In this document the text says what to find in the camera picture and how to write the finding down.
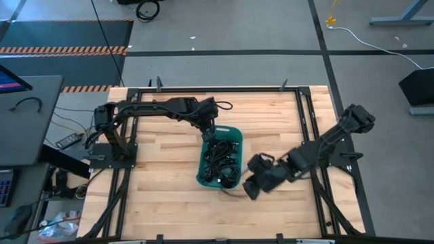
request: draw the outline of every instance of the black metal frame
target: black metal frame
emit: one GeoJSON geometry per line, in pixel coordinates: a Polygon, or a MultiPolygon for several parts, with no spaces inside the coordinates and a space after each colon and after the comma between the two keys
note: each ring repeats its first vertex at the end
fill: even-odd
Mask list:
{"type": "MultiPolygon", "coordinates": [[[[199,93],[199,92],[294,92],[294,95],[296,96],[297,101],[297,109],[298,113],[300,115],[300,124],[302,128],[303,133],[303,140],[307,141],[309,140],[309,133],[307,129],[307,121],[306,117],[304,115],[304,109],[303,109],[303,103],[302,103],[302,96],[304,95],[306,97],[307,105],[309,108],[309,116],[311,118],[312,128],[315,134],[315,138],[319,137],[317,122],[315,118],[315,112],[313,110],[313,103],[311,99],[311,93],[309,87],[278,87],[278,86],[270,86],[270,87],[160,87],[159,89],[155,89],[152,87],[149,88],[129,88],[127,92],[127,101],[131,101],[134,96],[136,96],[137,101],[141,101],[142,96],[144,94],[148,93],[156,93],[156,92],[163,92],[163,93],[199,93]]],[[[133,125],[132,125],[132,131],[130,134],[130,143],[135,143],[136,140],[136,134],[137,134],[137,127],[138,127],[138,117],[133,118],[133,125]]],[[[121,127],[121,136],[125,136],[127,129],[127,123],[124,123],[121,127]]],[[[329,194],[329,196],[332,197],[332,189],[330,187],[330,181],[328,180],[328,173],[326,168],[321,168],[321,173],[323,176],[323,179],[325,180],[325,190],[329,194]]],[[[130,180],[131,175],[131,169],[126,169],[124,173],[124,178],[127,178],[127,181],[130,180]]],[[[113,170],[113,177],[111,181],[111,187],[109,191],[108,196],[108,203],[110,203],[113,200],[113,196],[117,189],[117,182],[119,179],[119,169],[113,170]]],[[[324,237],[328,234],[327,232],[327,225],[326,225],[326,219],[324,216],[324,210],[323,205],[321,204],[321,197],[319,196],[318,192],[315,191],[315,187],[313,185],[314,194],[315,194],[315,205],[317,208],[317,214],[318,214],[318,220],[319,220],[319,226],[321,230],[321,235],[324,237]]],[[[123,228],[123,217],[125,215],[125,208],[126,208],[126,199],[127,199],[127,190],[125,191],[124,195],[121,198],[121,202],[119,205],[119,213],[117,218],[117,225],[116,225],[116,232],[115,237],[120,238],[123,228]]],[[[111,217],[108,218],[107,222],[104,224],[104,228],[102,231],[102,237],[109,237],[110,232],[110,225],[111,225],[111,217]]],[[[336,218],[331,215],[332,217],[332,226],[334,229],[335,234],[340,234],[339,231],[339,225],[336,221],[336,218]]],[[[157,237],[157,240],[155,243],[162,243],[163,235],[159,235],[157,237]]],[[[179,241],[170,241],[170,243],[195,243],[195,242],[204,242],[204,241],[211,241],[211,242],[217,242],[223,241],[222,243],[227,243],[227,240],[179,240],[179,241]]],[[[280,233],[277,233],[276,239],[248,239],[248,240],[231,240],[232,243],[294,243],[295,239],[284,239],[283,235],[280,233]]]]}

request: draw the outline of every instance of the computer monitor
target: computer monitor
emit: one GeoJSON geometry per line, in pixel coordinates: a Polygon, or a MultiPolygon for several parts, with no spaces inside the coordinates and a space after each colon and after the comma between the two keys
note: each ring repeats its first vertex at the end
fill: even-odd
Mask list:
{"type": "Polygon", "coordinates": [[[0,94],[32,90],[32,86],[0,65],[0,94]]]}

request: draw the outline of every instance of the green basket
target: green basket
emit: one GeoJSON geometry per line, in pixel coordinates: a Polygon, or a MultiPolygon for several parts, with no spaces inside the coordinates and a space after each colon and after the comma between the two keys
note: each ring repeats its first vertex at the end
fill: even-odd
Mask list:
{"type": "MultiPolygon", "coordinates": [[[[236,143],[238,143],[238,147],[236,150],[236,153],[232,153],[231,157],[235,159],[237,163],[238,170],[240,172],[240,176],[235,181],[234,187],[231,189],[237,187],[240,179],[241,179],[241,172],[242,172],[242,163],[243,163],[243,134],[239,129],[235,127],[230,126],[224,126],[224,125],[216,125],[216,132],[215,132],[216,139],[219,140],[232,140],[236,143]]],[[[201,179],[201,175],[203,175],[203,171],[205,170],[206,165],[208,164],[204,159],[203,155],[208,150],[208,142],[204,142],[202,144],[202,151],[201,151],[201,157],[199,162],[199,169],[197,171],[196,180],[199,184],[202,186],[210,187],[210,188],[218,188],[223,189],[222,185],[217,182],[217,179],[212,180],[211,182],[206,182],[205,180],[201,179]]]]}

